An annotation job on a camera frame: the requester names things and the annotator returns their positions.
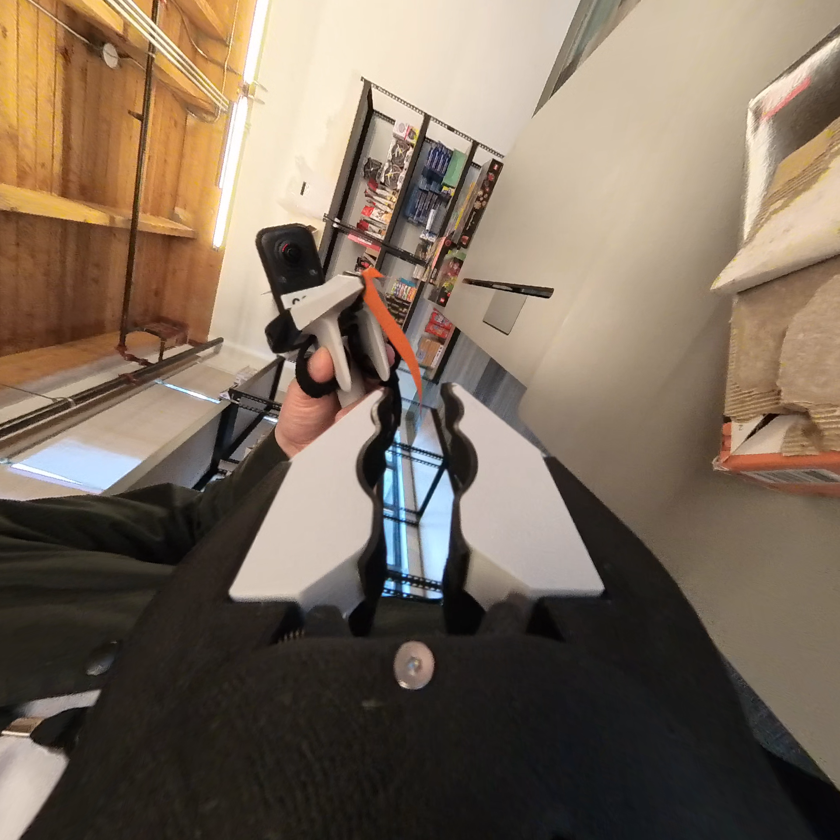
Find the black flower-print cardboard box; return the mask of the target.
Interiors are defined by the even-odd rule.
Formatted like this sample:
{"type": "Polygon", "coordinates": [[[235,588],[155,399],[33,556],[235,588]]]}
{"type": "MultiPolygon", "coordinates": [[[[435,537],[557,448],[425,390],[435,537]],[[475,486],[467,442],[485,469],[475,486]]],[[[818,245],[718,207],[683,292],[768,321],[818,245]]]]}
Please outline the black flower-print cardboard box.
{"type": "Polygon", "coordinates": [[[714,468],[839,494],[839,35],[749,103],[742,242],[711,286],[732,296],[714,468]]]}

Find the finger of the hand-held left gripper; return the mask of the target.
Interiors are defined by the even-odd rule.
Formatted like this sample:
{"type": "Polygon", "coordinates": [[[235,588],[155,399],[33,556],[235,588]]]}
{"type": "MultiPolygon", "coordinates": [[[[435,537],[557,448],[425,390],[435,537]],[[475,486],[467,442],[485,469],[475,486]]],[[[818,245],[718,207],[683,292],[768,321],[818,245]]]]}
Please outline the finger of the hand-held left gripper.
{"type": "Polygon", "coordinates": [[[364,295],[365,281],[360,275],[335,275],[323,284],[287,295],[288,312],[300,332],[310,331],[318,320],[336,318],[364,295]]]}

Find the black vertical pipe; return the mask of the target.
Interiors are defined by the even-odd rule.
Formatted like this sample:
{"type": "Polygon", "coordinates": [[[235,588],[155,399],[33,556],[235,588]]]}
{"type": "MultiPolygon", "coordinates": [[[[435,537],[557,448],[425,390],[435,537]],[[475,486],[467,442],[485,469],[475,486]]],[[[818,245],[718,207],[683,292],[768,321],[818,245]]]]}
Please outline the black vertical pipe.
{"type": "Polygon", "coordinates": [[[140,136],[138,140],[135,177],[133,186],[132,214],[129,226],[128,251],[123,282],[122,309],[119,323],[118,351],[125,358],[130,356],[128,350],[128,334],[130,330],[130,310],[133,296],[135,261],[137,257],[138,239],[140,234],[140,219],[144,193],[144,180],[148,160],[148,142],[151,129],[151,111],[154,99],[154,63],[156,46],[151,36],[146,36],[148,46],[144,63],[143,100],[140,112],[140,136]]]}

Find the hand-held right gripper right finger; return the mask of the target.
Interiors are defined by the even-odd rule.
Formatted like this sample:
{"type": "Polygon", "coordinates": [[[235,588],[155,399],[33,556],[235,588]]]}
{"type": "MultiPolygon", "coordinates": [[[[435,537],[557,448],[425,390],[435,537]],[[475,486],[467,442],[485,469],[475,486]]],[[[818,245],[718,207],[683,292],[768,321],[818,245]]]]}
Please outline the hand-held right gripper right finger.
{"type": "Polygon", "coordinates": [[[473,634],[513,597],[600,597],[605,587],[541,450],[461,385],[440,393],[453,490],[442,580],[450,634],[473,634]]]}

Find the metal railing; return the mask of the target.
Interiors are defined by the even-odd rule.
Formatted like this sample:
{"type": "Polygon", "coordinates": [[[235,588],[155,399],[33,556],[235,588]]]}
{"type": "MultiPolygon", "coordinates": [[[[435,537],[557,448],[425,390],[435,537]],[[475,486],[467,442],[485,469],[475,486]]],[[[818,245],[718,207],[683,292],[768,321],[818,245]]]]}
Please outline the metal railing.
{"type": "Polygon", "coordinates": [[[209,354],[218,354],[223,345],[224,339],[221,337],[194,344],[188,350],[162,361],[142,365],[136,370],[121,373],[111,380],[68,396],[58,397],[46,406],[2,421],[2,461],[8,461],[13,455],[58,435],[125,398],[132,397],[148,385],[158,384],[166,375],[194,366],[204,361],[209,354]]]}

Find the fluorescent ceiling light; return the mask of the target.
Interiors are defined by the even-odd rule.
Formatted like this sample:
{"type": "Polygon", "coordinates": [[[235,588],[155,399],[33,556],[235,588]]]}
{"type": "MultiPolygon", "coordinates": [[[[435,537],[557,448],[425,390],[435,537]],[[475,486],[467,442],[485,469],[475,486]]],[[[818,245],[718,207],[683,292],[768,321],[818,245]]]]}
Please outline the fluorescent ceiling light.
{"type": "Polygon", "coordinates": [[[234,203],[240,159],[245,143],[251,102],[255,99],[257,74],[261,52],[265,41],[266,20],[270,1],[256,1],[254,14],[248,32],[245,61],[241,73],[238,93],[230,109],[224,146],[222,168],[218,180],[220,191],[216,223],[213,231],[213,247],[220,250],[227,236],[229,218],[234,203]]]}

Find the person's white shirt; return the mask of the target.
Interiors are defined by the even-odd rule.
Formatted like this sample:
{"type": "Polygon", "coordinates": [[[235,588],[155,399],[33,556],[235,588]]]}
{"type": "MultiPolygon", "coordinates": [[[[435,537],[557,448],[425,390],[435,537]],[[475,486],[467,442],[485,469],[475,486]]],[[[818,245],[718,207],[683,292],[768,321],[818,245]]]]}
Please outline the person's white shirt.
{"type": "Polygon", "coordinates": [[[1,838],[18,839],[55,788],[68,763],[62,750],[30,738],[1,737],[1,838]]]}

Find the orange tape strip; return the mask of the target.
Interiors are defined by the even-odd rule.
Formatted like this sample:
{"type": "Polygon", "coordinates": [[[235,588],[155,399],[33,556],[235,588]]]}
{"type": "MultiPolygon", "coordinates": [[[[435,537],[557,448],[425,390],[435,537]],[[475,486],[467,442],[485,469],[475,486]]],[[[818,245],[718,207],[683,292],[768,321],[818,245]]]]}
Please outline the orange tape strip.
{"type": "Polygon", "coordinates": [[[378,286],[375,283],[376,280],[382,279],[384,276],[377,269],[369,266],[362,270],[361,277],[364,281],[363,300],[365,306],[370,310],[374,320],[378,322],[394,351],[406,363],[416,386],[416,391],[419,397],[422,398],[422,373],[413,347],[402,327],[394,320],[393,315],[391,315],[383,302],[378,286]]]}

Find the person's left hand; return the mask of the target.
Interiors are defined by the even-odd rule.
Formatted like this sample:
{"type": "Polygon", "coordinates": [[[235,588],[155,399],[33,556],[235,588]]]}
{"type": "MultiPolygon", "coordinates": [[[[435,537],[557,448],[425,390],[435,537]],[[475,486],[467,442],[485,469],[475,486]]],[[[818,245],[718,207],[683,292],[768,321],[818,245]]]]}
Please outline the person's left hand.
{"type": "Polygon", "coordinates": [[[292,458],[354,408],[355,404],[341,407],[334,393],[311,397],[301,389],[298,380],[293,379],[280,409],[275,440],[281,452],[292,458]]]}

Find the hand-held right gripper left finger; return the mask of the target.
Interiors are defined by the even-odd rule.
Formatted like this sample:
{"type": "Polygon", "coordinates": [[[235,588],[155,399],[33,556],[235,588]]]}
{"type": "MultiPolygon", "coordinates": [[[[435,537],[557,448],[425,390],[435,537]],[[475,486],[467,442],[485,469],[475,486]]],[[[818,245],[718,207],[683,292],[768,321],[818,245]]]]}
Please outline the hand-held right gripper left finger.
{"type": "Polygon", "coordinates": [[[382,483],[401,419],[392,388],[372,391],[290,459],[231,601],[331,608],[352,635],[371,631],[387,572],[382,483]]]}

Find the black shelving rack with goods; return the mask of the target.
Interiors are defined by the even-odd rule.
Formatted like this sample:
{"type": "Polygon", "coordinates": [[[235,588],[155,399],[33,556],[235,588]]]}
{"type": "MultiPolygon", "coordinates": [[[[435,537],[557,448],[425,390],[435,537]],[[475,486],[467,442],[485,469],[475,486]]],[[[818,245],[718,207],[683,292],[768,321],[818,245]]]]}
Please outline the black shelving rack with goods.
{"type": "Polygon", "coordinates": [[[374,267],[385,305],[439,382],[460,331],[446,307],[504,155],[362,78],[319,254],[325,275],[374,267]]]}

